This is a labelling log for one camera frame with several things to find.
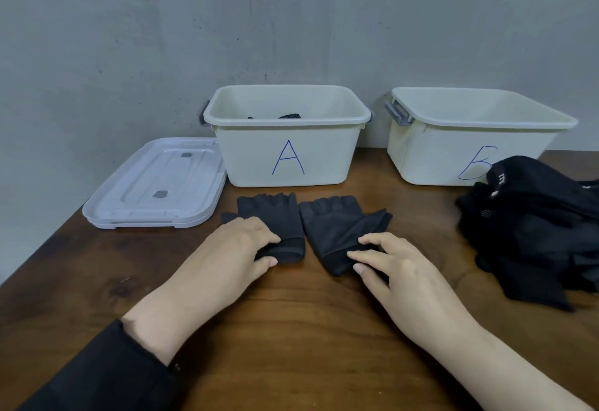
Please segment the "person's right hand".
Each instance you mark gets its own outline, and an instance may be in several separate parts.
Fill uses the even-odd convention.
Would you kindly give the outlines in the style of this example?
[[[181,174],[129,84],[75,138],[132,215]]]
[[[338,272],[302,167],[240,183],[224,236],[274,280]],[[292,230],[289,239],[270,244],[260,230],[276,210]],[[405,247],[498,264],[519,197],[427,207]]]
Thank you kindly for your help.
[[[420,347],[443,346],[456,330],[471,322],[437,267],[409,241],[400,253],[385,253],[380,248],[348,251],[347,256],[389,277],[391,296],[377,300],[399,330]]]

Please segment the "person's left hand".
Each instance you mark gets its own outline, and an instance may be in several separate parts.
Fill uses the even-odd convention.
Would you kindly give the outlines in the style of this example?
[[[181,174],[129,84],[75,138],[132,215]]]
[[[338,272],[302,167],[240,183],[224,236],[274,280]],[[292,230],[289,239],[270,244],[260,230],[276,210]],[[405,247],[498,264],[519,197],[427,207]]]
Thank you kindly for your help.
[[[257,217],[236,218],[218,227],[180,268],[185,301],[217,313],[252,284],[251,265],[258,250],[280,242]]]

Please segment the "black fingerless glove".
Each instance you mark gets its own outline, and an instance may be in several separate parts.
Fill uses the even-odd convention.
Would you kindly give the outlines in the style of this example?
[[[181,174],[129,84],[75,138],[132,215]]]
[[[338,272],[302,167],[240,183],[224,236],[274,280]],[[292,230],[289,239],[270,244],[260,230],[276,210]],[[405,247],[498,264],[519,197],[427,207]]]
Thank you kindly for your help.
[[[306,238],[324,269],[334,277],[351,271],[348,251],[376,249],[358,238],[384,233],[393,215],[386,209],[365,214],[354,196],[332,196],[298,204]]]
[[[237,212],[221,214],[221,224],[236,218],[257,217],[268,229],[280,237],[280,242],[270,243],[258,250],[256,260],[272,256],[281,265],[295,264],[305,255],[305,235],[299,207],[294,193],[289,195],[259,194],[240,196],[237,199]]]

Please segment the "person's right forearm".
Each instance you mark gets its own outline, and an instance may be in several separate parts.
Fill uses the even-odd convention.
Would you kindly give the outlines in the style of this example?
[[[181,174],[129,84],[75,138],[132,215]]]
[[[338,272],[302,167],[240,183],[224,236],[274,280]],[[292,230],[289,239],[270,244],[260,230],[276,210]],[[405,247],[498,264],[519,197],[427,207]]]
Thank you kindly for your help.
[[[484,411],[594,411],[482,328],[466,310],[421,314],[409,337]]]

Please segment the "person's left forearm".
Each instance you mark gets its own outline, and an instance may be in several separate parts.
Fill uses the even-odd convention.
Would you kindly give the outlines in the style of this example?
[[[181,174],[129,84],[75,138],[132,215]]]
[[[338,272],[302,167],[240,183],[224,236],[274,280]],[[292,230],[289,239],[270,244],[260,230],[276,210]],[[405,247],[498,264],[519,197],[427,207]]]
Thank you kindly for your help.
[[[169,363],[194,331],[218,313],[185,301],[182,265],[106,326],[17,411],[171,409],[178,384]]]

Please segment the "cream plastic bin, rounded letter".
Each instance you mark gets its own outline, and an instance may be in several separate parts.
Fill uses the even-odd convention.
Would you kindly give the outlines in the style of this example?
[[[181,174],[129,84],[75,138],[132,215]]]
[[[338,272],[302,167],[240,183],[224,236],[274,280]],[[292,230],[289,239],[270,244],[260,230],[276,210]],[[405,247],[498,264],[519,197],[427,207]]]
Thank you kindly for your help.
[[[513,156],[537,159],[578,120],[516,92],[499,89],[396,87],[414,117],[392,119],[387,153],[414,185],[473,186]]]

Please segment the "cream plastic bin, pointed letter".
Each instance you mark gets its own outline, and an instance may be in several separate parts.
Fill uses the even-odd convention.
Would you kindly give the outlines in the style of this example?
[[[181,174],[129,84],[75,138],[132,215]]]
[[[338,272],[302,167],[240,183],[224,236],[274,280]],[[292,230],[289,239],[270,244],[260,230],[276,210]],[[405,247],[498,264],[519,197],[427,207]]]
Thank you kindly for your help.
[[[290,113],[301,119],[247,119]],[[342,183],[369,117],[352,90],[336,85],[225,86],[205,112],[229,180],[240,188]]]

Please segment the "white plastic bin lid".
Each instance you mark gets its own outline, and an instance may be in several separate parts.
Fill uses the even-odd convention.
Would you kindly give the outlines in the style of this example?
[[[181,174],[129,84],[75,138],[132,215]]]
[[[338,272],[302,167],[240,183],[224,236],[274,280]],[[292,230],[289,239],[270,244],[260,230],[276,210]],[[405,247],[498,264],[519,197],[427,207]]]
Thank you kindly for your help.
[[[212,217],[227,180],[142,178],[105,182],[82,207],[82,215],[102,230],[117,228],[192,228]]]
[[[95,227],[190,228],[216,210],[227,173],[214,137],[169,137],[146,143],[86,201]]]

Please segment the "pile of black gloves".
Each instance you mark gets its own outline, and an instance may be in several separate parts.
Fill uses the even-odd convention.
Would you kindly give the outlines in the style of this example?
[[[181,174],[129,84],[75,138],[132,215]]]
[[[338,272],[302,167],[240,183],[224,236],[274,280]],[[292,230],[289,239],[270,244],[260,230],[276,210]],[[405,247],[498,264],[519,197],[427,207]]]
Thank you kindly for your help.
[[[573,312],[567,289],[599,293],[599,179],[513,156],[459,196],[458,228],[505,296]]]

